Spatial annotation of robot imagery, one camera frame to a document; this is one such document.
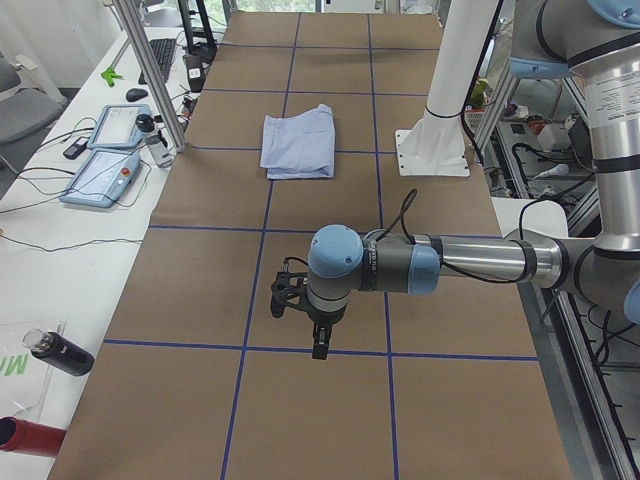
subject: blue tablet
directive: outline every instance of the blue tablet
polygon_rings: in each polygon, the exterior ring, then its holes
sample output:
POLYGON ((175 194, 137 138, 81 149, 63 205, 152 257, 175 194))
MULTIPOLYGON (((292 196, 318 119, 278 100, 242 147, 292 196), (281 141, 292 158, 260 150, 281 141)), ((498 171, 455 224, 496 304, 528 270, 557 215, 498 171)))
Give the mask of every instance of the blue tablet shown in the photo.
POLYGON ((136 117, 143 113, 151 115, 149 105, 106 105, 87 147, 132 150, 142 139, 142 132, 136 127, 136 117))
POLYGON ((140 153, 97 149, 71 179, 61 202, 109 208, 129 187, 140 168, 140 153))

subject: metal frame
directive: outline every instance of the metal frame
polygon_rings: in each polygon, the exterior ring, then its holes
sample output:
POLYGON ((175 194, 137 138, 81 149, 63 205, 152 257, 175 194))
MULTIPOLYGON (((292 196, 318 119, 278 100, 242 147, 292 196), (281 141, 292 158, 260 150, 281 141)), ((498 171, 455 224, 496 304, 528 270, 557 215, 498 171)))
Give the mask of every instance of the metal frame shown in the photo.
POLYGON ((481 151, 487 146, 489 138, 504 112, 505 105, 509 103, 519 84, 520 80, 511 75, 511 67, 509 62, 506 62, 493 91, 491 104, 485 109, 482 120, 476 129, 475 140, 481 151))
POLYGON ((594 185, 571 210, 567 217, 569 235, 578 236, 600 215, 598 189, 594 185))
POLYGON ((164 84, 158 63, 149 45, 149 40, 140 22, 138 9, 128 0, 113 0, 113 4, 120 16, 122 26, 131 42, 133 52, 138 59, 144 78, 147 81, 151 95, 162 116, 162 121, 177 152, 182 152, 186 145, 184 131, 171 103, 171 97, 164 84))
POLYGON ((616 421, 608 407, 607 394, 591 365, 591 357, 582 337, 578 319, 573 312, 569 297, 566 293, 559 295, 558 309, 562 316, 565 332, 576 359, 583 384, 589 393, 591 407, 596 413, 596 418, 616 473, 622 480, 635 480, 636 474, 633 465, 626 454, 626 449, 620 438, 616 421))

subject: label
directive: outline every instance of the label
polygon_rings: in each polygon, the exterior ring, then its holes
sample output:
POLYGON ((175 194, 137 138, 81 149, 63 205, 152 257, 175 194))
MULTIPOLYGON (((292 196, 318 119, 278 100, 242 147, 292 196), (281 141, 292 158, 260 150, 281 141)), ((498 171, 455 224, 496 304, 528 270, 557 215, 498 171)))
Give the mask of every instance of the label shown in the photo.
POLYGON ((640 118, 640 72, 587 85, 586 97, 591 128, 640 118))

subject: desk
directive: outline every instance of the desk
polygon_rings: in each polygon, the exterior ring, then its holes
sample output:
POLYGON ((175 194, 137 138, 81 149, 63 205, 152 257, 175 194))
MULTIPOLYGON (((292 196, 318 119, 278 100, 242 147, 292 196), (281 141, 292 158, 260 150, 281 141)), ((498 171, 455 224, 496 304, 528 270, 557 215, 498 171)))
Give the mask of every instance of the desk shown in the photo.
MULTIPOLYGON (((181 29, 150 28, 149 38, 175 38, 181 29)), ((122 34, 93 71, 80 92, 58 120, 48 138, 73 129, 82 117, 98 118, 103 105, 124 104, 129 88, 138 87, 140 73, 137 61, 129 48, 116 71, 124 76, 109 88, 100 77, 124 43, 122 34)), ((167 89, 171 97, 183 92, 180 84, 188 86, 186 71, 176 48, 167 89)), ((179 106, 181 98, 176 98, 179 106)), ((154 110, 153 99, 146 97, 154 110)), ((86 122, 81 126, 91 126, 86 122)), ((57 167, 75 171, 86 158, 84 153, 74 161, 62 156, 70 144, 53 143, 37 152, 28 167, 57 167)), ((141 151, 143 160, 154 165, 148 151, 141 151)), ((142 165, 139 175, 122 197, 132 202, 143 185, 147 167, 142 165)), ((168 172, 155 166, 139 200, 131 208, 113 207, 105 211, 73 208, 54 200, 50 203, 0 214, 0 228, 11 238, 45 247, 59 247, 93 239, 143 238, 149 215, 156 205, 168 172)), ((28 176, 59 177, 55 172, 32 171, 28 176)), ((69 177, 36 181, 46 191, 59 191, 68 184, 69 177)), ((0 210, 39 202, 44 197, 27 182, 17 180, 0 202, 0 210)), ((92 245, 59 253, 38 252, 0 239, 0 278, 2 302, 0 318, 3 322, 41 319, 65 320, 64 334, 92 353, 97 353, 120 297, 131 265, 138 252, 138 244, 92 245)), ((40 422, 66 428, 71 421, 87 377, 75 378, 53 370, 40 422)), ((13 412, 2 412, 2 416, 13 412)), ((0 454, 0 476, 12 480, 46 478, 53 460, 18 454, 0 454)))
POLYGON ((268 311, 314 230, 386 225, 413 187, 412 231, 499 235, 481 167, 398 173, 440 40, 425 16, 234 14, 51 480, 571 477, 513 285, 355 292, 325 362, 268 311), (268 181, 264 115, 320 102, 335 178, 268 181))

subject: green object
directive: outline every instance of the green object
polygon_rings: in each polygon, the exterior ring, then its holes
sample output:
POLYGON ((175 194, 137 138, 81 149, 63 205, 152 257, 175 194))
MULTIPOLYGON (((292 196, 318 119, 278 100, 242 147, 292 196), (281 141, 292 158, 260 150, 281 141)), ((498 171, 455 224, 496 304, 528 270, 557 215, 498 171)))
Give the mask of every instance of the green object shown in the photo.
POLYGON ((484 78, 480 78, 476 81, 476 85, 473 87, 473 92, 471 92, 471 96, 469 97, 469 101, 467 102, 471 105, 473 109, 479 109, 484 106, 484 91, 489 86, 489 82, 487 82, 484 78))
POLYGON ((102 72, 100 76, 106 80, 109 87, 113 87, 115 85, 114 80, 122 78, 122 75, 118 75, 113 67, 107 67, 107 69, 102 72))

